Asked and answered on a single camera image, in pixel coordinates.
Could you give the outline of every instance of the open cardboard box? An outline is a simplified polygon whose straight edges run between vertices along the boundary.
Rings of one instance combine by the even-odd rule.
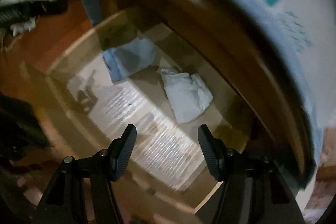
[[[138,36],[157,47],[153,64],[113,84],[101,52]],[[159,66],[201,75],[213,101],[197,119],[175,122],[157,72]],[[128,123],[137,126],[137,143],[127,173],[113,183],[113,189],[118,203],[149,222],[162,222],[163,217],[177,223],[199,223],[194,214],[220,186],[209,174],[199,148],[199,125],[207,124],[227,147],[239,152],[249,139],[251,109],[199,52],[148,10],[128,8],[110,16],[73,43],[47,75],[31,67],[28,73],[39,104],[77,157],[92,156],[108,147]],[[155,136],[174,136],[173,144],[165,149],[178,150],[180,156],[169,162],[161,150],[146,161],[155,150],[150,146]]]

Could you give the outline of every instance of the ribbed rubber pad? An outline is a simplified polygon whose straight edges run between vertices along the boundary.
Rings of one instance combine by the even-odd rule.
[[[109,146],[108,150],[111,151],[110,163],[113,169],[113,181],[117,181],[125,174],[136,140],[137,129],[134,125],[129,124],[122,136],[113,140]]]
[[[223,145],[214,138],[206,124],[202,124],[198,128],[198,142],[207,163],[210,174],[217,180],[221,181],[224,170],[224,151]]]

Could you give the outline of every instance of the white cloth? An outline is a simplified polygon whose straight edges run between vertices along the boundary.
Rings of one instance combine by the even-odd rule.
[[[177,123],[196,119],[210,105],[213,97],[197,73],[175,73],[161,70],[164,88]]]

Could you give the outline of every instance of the folded fabric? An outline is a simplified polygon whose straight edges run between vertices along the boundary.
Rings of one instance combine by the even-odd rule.
[[[161,76],[177,123],[196,119],[210,105],[212,94],[199,74],[189,76],[162,69]]]
[[[102,55],[115,83],[152,64],[155,46],[145,38],[135,38],[130,43],[103,51]]]

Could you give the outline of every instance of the wooden floor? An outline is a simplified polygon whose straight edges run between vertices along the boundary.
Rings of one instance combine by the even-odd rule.
[[[76,39],[91,28],[80,0],[68,0],[62,15],[40,17],[36,28],[25,32],[9,52],[0,53],[0,91],[18,99],[27,99],[28,91],[20,79],[22,61],[42,72]]]

